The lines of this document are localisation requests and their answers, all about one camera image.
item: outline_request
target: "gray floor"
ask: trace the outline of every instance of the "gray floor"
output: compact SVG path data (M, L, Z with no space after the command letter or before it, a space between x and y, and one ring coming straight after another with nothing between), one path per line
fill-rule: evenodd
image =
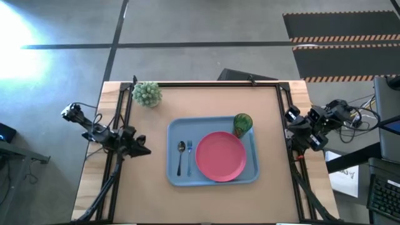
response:
M22 44L112 43L122 0L0 1L0 122L18 130L15 144L51 155L33 164L39 177L17 195L7 224L69 221L87 142L83 130L60 117L74 101L96 105L109 49L18 50ZM393 10L389 0L130 0L120 43L288 41L282 13ZM279 79L299 79L290 47L119 49L112 81L215 80L223 68ZM373 93L371 82L308 84L311 101L352 100ZM88 117L94 111L84 109ZM377 132L329 147L355 151ZM336 195L342 218L367 222L364 206Z

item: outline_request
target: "succulent plant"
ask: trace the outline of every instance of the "succulent plant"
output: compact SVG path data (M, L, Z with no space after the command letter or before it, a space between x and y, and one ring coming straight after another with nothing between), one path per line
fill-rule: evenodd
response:
M163 96L156 82L137 83L132 95L133 99L141 106L150 108L157 106Z

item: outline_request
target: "black mat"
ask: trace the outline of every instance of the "black mat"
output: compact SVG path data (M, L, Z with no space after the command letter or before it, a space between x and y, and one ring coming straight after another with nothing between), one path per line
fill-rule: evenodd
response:
M400 20L392 11L283 14L292 42L400 40Z
M300 78L311 83L400 74L400 44L299 46L293 53Z

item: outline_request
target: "green cup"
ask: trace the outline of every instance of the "green cup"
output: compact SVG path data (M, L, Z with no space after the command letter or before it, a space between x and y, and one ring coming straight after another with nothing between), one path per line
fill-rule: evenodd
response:
M240 113L233 119L233 134L242 138L253 126L253 120L246 113Z

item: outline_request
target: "white paper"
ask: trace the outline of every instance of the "white paper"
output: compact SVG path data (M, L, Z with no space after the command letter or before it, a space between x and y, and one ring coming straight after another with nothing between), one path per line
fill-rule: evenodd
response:
M338 158L340 155L327 151L325 161ZM358 198L358 166L353 166L329 175L332 188L343 194Z

